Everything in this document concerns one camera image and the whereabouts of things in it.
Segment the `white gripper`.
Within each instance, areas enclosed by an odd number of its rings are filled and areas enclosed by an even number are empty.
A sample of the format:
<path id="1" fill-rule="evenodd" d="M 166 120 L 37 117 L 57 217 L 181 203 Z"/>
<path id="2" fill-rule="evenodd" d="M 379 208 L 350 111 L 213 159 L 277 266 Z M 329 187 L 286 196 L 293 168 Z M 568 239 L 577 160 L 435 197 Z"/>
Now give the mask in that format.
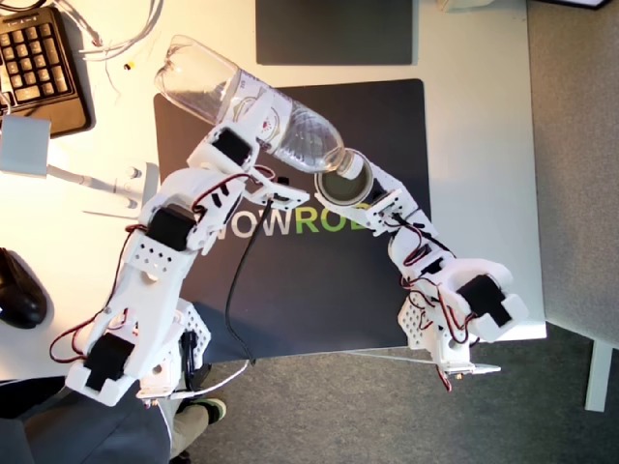
<path id="1" fill-rule="evenodd" d="M 280 93 L 259 91 L 255 100 L 263 116 L 256 138 L 263 144 L 280 145 L 283 137 L 283 109 Z M 215 170 L 221 173 L 247 173 L 254 160 L 254 146 L 234 130 L 215 128 L 194 148 L 187 159 L 191 168 Z"/>
<path id="2" fill-rule="evenodd" d="M 373 162 L 370 164 L 373 179 L 386 192 L 404 190 L 403 183 Z M 423 236 L 433 236 L 433 224 L 424 210 L 410 196 L 399 195 L 384 215 L 390 227 L 410 226 L 419 230 Z"/>

